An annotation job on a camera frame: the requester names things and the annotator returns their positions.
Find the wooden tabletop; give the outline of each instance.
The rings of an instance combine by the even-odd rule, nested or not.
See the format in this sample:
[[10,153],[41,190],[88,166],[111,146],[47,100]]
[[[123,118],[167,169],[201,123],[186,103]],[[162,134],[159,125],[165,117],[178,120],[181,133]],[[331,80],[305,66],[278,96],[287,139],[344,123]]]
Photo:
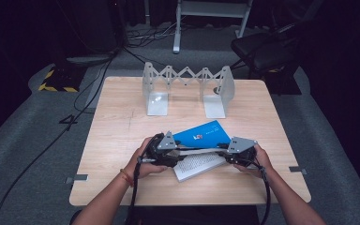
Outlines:
[[[213,119],[205,116],[199,90],[197,82],[188,86],[174,82],[169,91],[168,115],[148,116],[142,78],[108,77],[77,172],[88,174],[88,180],[74,182],[70,203],[87,205],[127,165],[144,138],[211,122]],[[264,82],[235,80],[235,96],[227,118],[218,122],[230,137],[257,140],[283,179],[306,202],[310,201],[303,175],[290,172],[289,167],[298,164]],[[132,188],[121,204],[130,204],[131,192]],[[151,174],[139,180],[136,205],[261,204],[265,200],[261,179],[225,164],[182,183],[171,168]]]

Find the hand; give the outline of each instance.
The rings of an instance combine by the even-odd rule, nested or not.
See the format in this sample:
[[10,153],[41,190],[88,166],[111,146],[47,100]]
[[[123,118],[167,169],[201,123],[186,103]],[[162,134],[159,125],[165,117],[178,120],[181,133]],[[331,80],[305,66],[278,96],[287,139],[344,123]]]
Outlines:
[[[264,149],[262,149],[258,144],[254,145],[256,149],[256,159],[255,162],[259,162],[261,166],[265,168],[266,171],[274,170],[273,166],[271,165],[270,158],[268,157],[267,153]],[[258,170],[248,169],[244,166],[233,164],[233,166],[238,169],[240,172],[247,172],[251,173],[256,177],[262,178],[262,173]]]
[[[150,142],[150,140],[151,140],[151,138],[144,139],[144,141],[142,142],[142,146],[140,146],[133,153],[133,156],[130,158],[129,163],[124,168],[124,170],[127,172],[127,174],[132,179],[134,179],[133,175],[134,175],[134,169],[135,169],[136,164],[137,164],[137,158],[142,155],[145,147]],[[151,163],[142,163],[142,166],[140,167],[139,178],[140,179],[144,178],[145,176],[147,176],[150,173],[161,173],[163,171],[166,171],[166,169],[168,169],[168,167],[166,167],[166,166],[155,166],[155,165],[153,165]]]

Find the blue book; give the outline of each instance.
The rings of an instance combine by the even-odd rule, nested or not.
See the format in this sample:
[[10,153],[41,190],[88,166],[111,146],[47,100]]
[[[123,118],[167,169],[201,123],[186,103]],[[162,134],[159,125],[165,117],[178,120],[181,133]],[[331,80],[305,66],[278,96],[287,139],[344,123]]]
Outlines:
[[230,143],[230,137],[215,120],[173,135],[181,145],[195,148],[216,148],[218,143]]

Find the metal bookend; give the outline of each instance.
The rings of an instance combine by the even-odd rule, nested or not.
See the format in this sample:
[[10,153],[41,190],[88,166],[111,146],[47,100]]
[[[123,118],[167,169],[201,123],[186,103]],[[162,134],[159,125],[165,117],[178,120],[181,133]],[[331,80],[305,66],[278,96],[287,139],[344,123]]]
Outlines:
[[[172,66],[166,66],[162,71],[158,72],[151,63],[145,63],[144,72],[142,74],[142,94],[145,98],[147,115],[167,115],[168,114],[168,92],[156,92],[155,85],[158,82],[165,83],[166,89],[170,90],[172,83],[178,80],[187,85],[192,81],[200,84],[200,95],[203,99],[206,118],[226,118],[229,102],[235,94],[235,84],[230,67],[224,67],[220,72],[213,75],[207,67],[200,72],[194,73],[189,67],[185,67],[176,73]],[[213,84],[213,95],[207,93],[207,87]]]

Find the person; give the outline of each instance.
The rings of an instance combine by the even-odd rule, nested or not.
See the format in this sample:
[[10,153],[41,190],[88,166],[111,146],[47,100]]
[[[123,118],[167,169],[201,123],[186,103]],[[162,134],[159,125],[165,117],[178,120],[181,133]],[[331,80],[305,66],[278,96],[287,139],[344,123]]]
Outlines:
[[[74,219],[72,224],[112,224],[119,204],[125,195],[125,192],[132,184],[133,172],[137,164],[137,157],[140,156],[151,138],[147,138],[142,145],[134,152],[127,166],[117,174],[111,183],[106,186]],[[288,184],[282,179],[277,171],[271,165],[270,158],[265,150],[258,144],[256,159],[260,165],[264,166],[266,176],[277,197],[282,213],[288,224],[325,224],[321,216],[310,207]],[[233,164],[240,172],[251,173],[262,177],[260,172],[250,170],[246,167]],[[168,168],[166,166],[155,166],[151,163],[143,163],[140,168],[139,178],[144,178],[150,173],[161,173]]]

